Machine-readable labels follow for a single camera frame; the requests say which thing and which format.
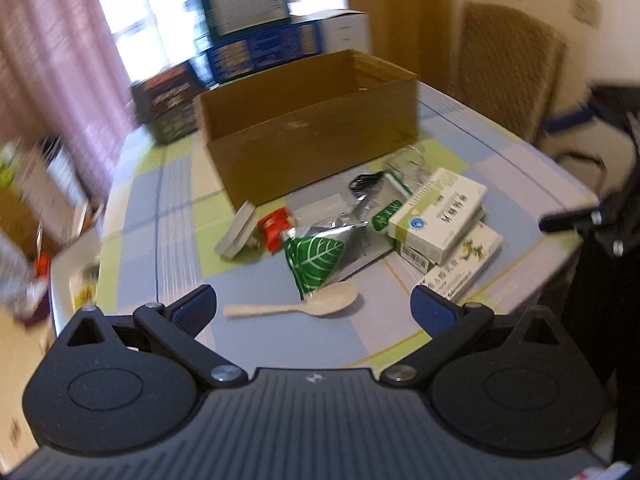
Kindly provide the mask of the white green Mecobalamin box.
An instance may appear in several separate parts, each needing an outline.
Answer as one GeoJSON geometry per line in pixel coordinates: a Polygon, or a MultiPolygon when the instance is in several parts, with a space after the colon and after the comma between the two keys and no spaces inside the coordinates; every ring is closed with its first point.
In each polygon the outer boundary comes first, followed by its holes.
{"type": "Polygon", "coordinates": [[[428,260],[442,263],[477,222],[487,192],[484,184],[439,168],[392,215],[388,235],[428,260]]]}

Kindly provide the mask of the beige plastic spoon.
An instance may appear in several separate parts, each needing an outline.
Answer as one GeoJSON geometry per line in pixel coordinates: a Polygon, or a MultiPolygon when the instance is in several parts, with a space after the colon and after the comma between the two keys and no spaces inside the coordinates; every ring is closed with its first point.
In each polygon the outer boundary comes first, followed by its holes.
{"type": "Polygon", "coordinates": [[[249,318],[250,316],[300,312],[322,318],[348,308],[359,296],[358,288],[347,282],[329,284],[314,292],[297,304],[235,304],[224,308],[226,318],[249,318]]]}

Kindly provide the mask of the white medicine box green plant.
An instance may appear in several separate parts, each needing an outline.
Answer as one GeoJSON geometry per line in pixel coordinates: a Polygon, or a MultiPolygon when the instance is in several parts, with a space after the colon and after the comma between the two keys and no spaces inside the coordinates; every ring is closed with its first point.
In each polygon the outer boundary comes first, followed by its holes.
{"type": "Polygon", "coordinates": [[[477,222],[450,257],[435,264],[418,285],[456,302],[498,254],[502,243],[503,237],[499,233],[485,223],[477,222]]]}

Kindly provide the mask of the grey white eraser block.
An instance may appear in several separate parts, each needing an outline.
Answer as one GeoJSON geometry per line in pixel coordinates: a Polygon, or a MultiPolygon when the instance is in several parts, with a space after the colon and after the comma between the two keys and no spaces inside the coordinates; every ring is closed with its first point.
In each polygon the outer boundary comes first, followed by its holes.
{"type": "Polygon", "coordinates": [[[254,235],[257,226],[256,207],[245,202],[235,213],[226,232],[218,240],[215,252],[221,258],[233,259],[254,235]]]}

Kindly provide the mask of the silver green tea pouch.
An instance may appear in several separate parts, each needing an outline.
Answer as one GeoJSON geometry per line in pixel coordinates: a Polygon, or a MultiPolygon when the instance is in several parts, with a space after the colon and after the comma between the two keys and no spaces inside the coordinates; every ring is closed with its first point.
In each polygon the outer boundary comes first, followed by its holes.
{"type": "Polygon", "coordinates": [[[285,261],[303,300],[346,280],[394,248],[388,222],[411,193],[390,172],[383,172],[384,179],[360,200],[354,196],[355,203],[346,210],[281,235],[285,261]]]}

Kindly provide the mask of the crumpled white plastic bag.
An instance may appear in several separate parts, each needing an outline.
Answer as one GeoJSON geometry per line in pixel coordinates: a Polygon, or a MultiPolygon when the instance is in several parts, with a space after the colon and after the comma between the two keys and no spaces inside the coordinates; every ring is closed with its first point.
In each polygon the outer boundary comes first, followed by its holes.
{"type": "Polygon", "coordinates": [[[1,232],[0,301],[17,321],[29,322],[40,307],[48,282],[38,278],[21,249],[1,232]]]}

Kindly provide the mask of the clear plastic blister package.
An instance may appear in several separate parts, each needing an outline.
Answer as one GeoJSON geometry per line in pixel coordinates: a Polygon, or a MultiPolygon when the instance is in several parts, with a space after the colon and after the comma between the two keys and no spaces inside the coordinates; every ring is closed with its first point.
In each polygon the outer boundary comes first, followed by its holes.
{"type": "Polygon", "coordinates": [[[407,188],[420,188],[431,177],[421,145],[408,145],[393,154],[384,162],[384,170],[390,172],[407,188]]]}

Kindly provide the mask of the brown paper bag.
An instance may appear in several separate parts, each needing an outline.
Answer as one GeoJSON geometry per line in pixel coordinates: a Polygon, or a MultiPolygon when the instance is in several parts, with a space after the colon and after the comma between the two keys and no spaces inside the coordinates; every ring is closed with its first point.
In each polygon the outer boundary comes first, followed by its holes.
{"type": "Polygon", "coordinates": [[[90,200],[58,136],[47,136],[16,158],[15,185],[43,229],[67,245],[82,231],[90,200]]]}

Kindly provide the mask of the green packaged carton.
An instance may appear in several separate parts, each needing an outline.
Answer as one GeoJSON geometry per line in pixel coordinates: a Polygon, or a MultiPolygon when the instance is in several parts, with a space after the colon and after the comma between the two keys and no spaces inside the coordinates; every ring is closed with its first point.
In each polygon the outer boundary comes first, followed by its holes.
{"type": "Polygon", "coordinates": [[[145,127],[156,144],[176,142],[198,130],[194,105],[186,103],[174,107],[148,122],[145,127]]]}

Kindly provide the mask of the quilted tan chair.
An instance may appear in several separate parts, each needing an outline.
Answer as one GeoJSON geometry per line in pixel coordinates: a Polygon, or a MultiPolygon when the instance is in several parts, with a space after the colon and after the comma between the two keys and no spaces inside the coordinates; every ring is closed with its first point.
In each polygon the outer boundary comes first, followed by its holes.
{"type": "Polygon", "coordinates": [[[533,144],[562,74],[565,42],[553,26],[512,6],[468,3],[454,97],[533,144]]]}

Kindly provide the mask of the dark brown carton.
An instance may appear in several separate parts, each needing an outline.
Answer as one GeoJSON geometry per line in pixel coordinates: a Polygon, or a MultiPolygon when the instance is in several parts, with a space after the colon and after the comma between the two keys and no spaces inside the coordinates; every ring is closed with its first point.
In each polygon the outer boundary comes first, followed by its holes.
{"type": "Polygon", "coordinates": [[[190,104],[204,91],[205,86],[189,61],[171,66],[130,86],[134,117],[139,124],[148,124],[190,104]]]}

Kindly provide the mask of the pink curtain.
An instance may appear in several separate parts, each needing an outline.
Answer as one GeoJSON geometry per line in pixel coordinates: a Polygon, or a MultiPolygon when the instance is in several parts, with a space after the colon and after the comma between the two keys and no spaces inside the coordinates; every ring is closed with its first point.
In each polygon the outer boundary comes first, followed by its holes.
{"type": "Polygon", "coordinates": [[[99,0],[1,0],[1,140],[59,136],[94,198],[134,128],[129,85],[99,0]]]}

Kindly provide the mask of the white carton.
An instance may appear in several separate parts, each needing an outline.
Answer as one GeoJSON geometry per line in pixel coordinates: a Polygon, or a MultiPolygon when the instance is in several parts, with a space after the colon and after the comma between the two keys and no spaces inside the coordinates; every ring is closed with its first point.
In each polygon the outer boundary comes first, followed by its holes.
{"type": "Polygon", "coordinates": [[[292,16],[294,23],[314,24],[322,53],[356,50],[371,54],[371,36],[367,13],[349,9],[323,10],[292,16]]]}

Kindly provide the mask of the yellow brown curtain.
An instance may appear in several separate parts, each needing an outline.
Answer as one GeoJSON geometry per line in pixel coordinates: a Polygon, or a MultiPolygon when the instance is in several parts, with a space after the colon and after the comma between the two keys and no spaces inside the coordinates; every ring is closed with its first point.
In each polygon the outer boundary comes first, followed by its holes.
{"type": "Polygon", "coordinates": [[[348,0],[368,14],[372,53],[447,91],[452,75],[454,0],[348,0]]]}

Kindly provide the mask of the dark green carton top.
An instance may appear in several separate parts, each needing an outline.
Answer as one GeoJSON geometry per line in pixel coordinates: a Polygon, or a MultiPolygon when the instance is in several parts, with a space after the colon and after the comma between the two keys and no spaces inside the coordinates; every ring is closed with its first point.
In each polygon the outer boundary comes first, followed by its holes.
{"type": "Polygon", "coordinates": [[[194,1],[213,42],[292,22],[288,0],[194,1]]]}

